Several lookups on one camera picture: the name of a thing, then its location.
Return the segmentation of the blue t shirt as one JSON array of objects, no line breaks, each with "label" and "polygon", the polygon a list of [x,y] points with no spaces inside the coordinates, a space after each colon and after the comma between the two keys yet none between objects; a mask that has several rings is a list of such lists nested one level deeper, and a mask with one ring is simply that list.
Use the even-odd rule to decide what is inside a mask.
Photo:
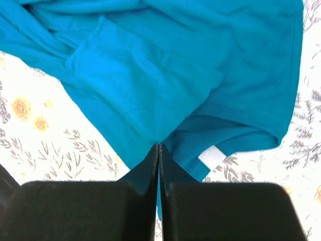
[{"label": "blue t shirt", "polygon": [[1,50],[59,79],[128,168],[162,143],[202,181],[205,154],[280,145],[302,25],[302,1],[1,1]]}]

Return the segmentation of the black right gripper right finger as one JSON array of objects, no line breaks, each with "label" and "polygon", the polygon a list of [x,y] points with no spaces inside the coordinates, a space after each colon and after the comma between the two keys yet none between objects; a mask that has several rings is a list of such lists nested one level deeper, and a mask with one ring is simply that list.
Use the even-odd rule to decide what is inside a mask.
[{"label": "black right gripper right finger", "polygon": [[164,240],[305,240],[292,202],[274,183],[200,183],[159,146]]}]

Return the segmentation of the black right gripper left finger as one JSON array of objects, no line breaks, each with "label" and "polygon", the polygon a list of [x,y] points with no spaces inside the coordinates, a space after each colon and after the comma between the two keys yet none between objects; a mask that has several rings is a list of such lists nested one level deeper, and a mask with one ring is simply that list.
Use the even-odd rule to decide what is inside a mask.
[{"label": "black right gripper left finger", "polygon": [[33,181],[14,191],[1,240],[153,240],[158,145],[117,181]]}]

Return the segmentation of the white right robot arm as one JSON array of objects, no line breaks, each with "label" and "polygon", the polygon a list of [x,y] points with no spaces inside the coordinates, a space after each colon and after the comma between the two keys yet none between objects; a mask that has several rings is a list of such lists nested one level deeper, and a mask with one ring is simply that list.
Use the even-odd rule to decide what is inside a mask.
[{"label": "white right robot arm", "polygon": [[164,240],[305,240],[284,189],[200,183],[154,145],[118,181],[34,181],[1,169],[1,240],[153,240],[161,198]]}]

